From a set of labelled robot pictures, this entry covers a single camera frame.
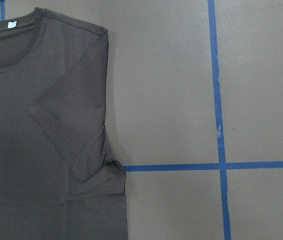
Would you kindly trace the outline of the dark brown t-shirt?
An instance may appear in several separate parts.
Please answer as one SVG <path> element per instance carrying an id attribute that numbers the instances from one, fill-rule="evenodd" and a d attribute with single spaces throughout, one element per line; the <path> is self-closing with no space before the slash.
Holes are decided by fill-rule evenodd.
<path id="1" fill-rule="evenodd" d="M 126 240 L 105 127 L 106 28 L 45 8 L 0 21 L 0 240 Z"/>

